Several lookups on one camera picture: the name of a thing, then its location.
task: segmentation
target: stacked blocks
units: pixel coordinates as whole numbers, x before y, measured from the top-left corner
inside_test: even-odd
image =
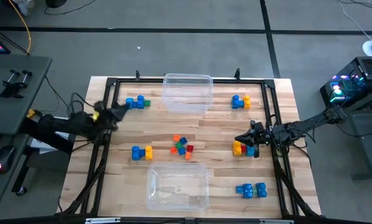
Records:
[[[255,187],[252,184],[243,184],[242,186],[236,186],[236,193],[242,194],[243,198],[249,199],[253,196],[255,197],[266,197],[266,184],[265,183],[257,183]]]
[[[233,155],[241,156],[242,153],[245,153],[246,156],[254,156],[255,148],[251,146],[241,145],[241,142],[234,141],[233,142]]]
[[[246,110],[251,107],[251,99],[249,96],[244,96],[242,100],[239,99],[238,95],[234,95],[231,98],[231,109],[244,108]]]
[[[185,149],[185,146],[187,144],[187,140],[185,137],[180,137],[179,135],[175,134],[172,138],[175,142],[175,147],[172,147],[170,149],[171,154],[176,154],[179,152],[179,155],[185,155],[185,159],[191,159],[192,158],[192,152],[193,152],[193,146],[188,145],[187,150]]]
[[[127,109],[131,110],[133,108],[135,109],[144,109],[145,106],[150,106],[151,101],[145,100],[144,96],[139,95],[137,96],[137,101],[134,101],[132,98],[127,98],[125,100],[125,105],[127,106]]]
[[[133,160],[138,161],[144,156],[147,160],[153,159],[153,148],[151,146],[146,146],[146,149],[141,149],[139,146],[132,147]]]

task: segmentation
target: transparent plastic container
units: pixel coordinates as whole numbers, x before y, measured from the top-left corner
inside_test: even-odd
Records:
[[[147,175],[146,205],[155,211],[204,211],[209,205],[207,167],[152,164]]]
[[[162,101],[170,113],[205,114],[212,105],[209,75],[169,73],[162,84]]]

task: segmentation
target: computer tower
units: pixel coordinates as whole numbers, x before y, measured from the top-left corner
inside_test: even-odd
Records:
[[[326,106],[348,107],[372,93],[372,57],[357,57],[320,88]]]

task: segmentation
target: wooden tabletop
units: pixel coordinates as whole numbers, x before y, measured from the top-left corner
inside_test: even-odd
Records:
[[[103,99],[107,77],[91,77],[86,100]],[[289,79],[275,79],[282,122],[299,120]],[[213,106],[205,115],[170,114],[161,103],[162,84],[122,83],[118,103],[127,97],[144,95],[151,107],[130,110],[111,137],[99,216],[117,217],[206,217],[206,218],[280,218],[279,201],[270,148],[261,146],[259,158],[233,157],[235,136],[245,133],[251,119],[265,122],[264,106],[259,85],[215,84]],[[232,110],[233,95],[249,95],[249,110]],[[271,94],[268,92],[272,108]],[[172,155],[172,136],[179,134],[194,145],[191,160]],[[77,142],[74,147],[83,144]],[[302,146],[303,140],[297,142]],[[153,147],[154,159],[133,161],[132,146]],[[85,185],[92,145],[75,151],[70,159],[60,203],[63,208],[80,193]],[[289,153],[294,185],[313,211],[320,213],[312,171],[308,158],[297,149]],[[146,207],[147,170],[154,162],[198,162],[209,171],[210,206],[204,212],[156,212]],[[245,183],[265,182],[267,198],[242,199],[235,187]],[[291,203],[285,189],[287,208]],[[95,189],[92,190],[90,206]]]

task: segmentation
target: computer mouse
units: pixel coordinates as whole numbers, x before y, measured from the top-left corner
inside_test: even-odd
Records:
[[[4,146],[0,149],[0,174],[5,174],[11,169],[15,151],[16,148],[11,145]]]

